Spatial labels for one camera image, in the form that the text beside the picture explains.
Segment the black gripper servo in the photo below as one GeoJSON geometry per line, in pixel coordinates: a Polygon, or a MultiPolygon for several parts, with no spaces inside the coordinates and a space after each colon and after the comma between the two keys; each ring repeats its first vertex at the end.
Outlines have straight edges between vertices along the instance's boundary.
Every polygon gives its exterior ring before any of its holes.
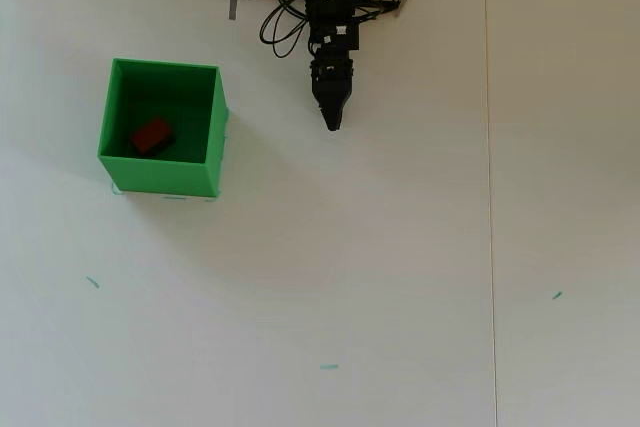
{"type": "Polygon", "coordinates": [[[350,52],[358,49],[357,23],[310,25],[308,50],[312,57],[312,94],[329,131],[337,131],[341,127],[344,107],[353,85],[350,52]]]}

